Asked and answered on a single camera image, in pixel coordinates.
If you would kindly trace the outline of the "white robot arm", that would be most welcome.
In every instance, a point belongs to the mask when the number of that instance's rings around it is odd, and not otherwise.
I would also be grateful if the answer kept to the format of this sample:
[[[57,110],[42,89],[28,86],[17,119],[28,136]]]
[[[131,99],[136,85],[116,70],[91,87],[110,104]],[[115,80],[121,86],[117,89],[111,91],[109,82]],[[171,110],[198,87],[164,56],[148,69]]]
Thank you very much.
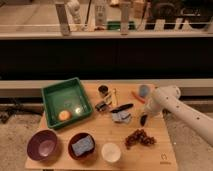
[[[213,118],[184,104],[179,100],[180,96],[177,86],[158,87],[150,93],[144,111],[155,116],[167,109],[213,147]]]

